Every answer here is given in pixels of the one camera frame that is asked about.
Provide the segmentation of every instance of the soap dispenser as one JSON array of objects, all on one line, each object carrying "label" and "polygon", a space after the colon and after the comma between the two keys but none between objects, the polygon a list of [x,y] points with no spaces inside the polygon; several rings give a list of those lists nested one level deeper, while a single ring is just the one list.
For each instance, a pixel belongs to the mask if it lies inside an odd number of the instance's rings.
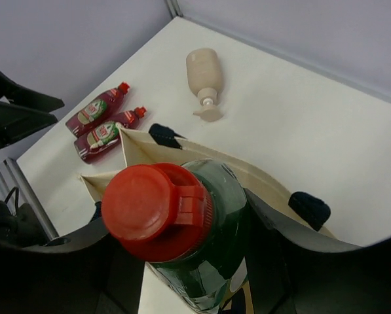
[{"label": "soap dispenser", "polygon": [[213,122],[223,115],[217,108],[217,95],[223,88],[223,73],[215,50],[201,48],[187,56],[188,85],[202,108],[194,112],[204,121]]}]

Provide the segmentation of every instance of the gray wall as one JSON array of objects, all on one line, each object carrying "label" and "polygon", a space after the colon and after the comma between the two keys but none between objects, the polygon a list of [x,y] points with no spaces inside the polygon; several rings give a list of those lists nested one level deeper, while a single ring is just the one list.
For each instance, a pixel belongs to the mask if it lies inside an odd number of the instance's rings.
[{"label": "gray wall", "polygon": [[178,0],[184,16],[391,101],[391,0]]},{"label": "gray wall", "polygon": [[[0,70],[62,98],[61,118],[170,18],[163,0],[0,0]],[[0,161],[44,132],[0,150]]]}]

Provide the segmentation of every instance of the red liquid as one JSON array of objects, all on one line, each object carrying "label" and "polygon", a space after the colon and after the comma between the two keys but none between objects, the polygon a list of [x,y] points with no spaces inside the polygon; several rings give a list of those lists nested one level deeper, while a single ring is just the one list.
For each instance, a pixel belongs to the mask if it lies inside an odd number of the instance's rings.
[{"label": "red liquid", "polygon": [[87,164],[101,158],[121,141],[119,130],[115,126],[116,123],[125,128],[136,129],[145,112],[145,108],[141,107],[113,115],[94,130],[83,134],[75,141],[77,154]]},{"label": "red liquid", "polygon": [[85,108],[72,116],[65,123],[65,126],[76,137],[89,132],[120,109],[129,88],[129,85],[123,82],[117,88],[100,94]]}]

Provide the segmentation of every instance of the small red cap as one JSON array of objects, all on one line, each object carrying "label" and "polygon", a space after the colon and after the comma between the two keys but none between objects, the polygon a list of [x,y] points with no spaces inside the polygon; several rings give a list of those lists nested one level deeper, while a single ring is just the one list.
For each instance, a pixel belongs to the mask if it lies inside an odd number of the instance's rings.
[{"label": "small red cap", "polygon": [[206,239],[213,208],[207,190],[185,168],[136,165],[108,184],[102,218],[128,252],[166,262],[193,252]]},{"label": "small red cap", "polygon": [[134,109],[134,113],[141,119],[144,117],[147,109],[145,107],[137,107]]},{"label": "small red cap", "polygon": [[128,90],[130,89],[130,85],[128,85],[128,84],[125,83],[125,82],[122,82],[121,84],[119,84],[118,89],[119,89],[120,91],[122,91],[124,94],[127,94],[127,93],[128,93]]}]

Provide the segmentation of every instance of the white table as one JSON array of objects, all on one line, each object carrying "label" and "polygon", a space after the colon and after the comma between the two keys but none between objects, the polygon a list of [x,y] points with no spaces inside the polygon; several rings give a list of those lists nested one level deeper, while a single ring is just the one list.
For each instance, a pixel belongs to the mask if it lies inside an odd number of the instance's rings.
[{"label": "white table", "polygon": [[[215,49],[225,74],[224,118],[203,122],[192,112],[185,57]],[[290,62],[176,18],[120,66],[18,164],[60,235],[88,223],[94,204],[77,173],[124,166],[118,148],[86,165],[65,121],[100,92],[129,82],[127,109],[144,105],[152,123],[245,159],[291,191],[302,190],[332,208],[327,227],[339,239],[368,245],[391,236],[391,104]],[[172,292],[145,272],[140,313],[189,313]]]}]

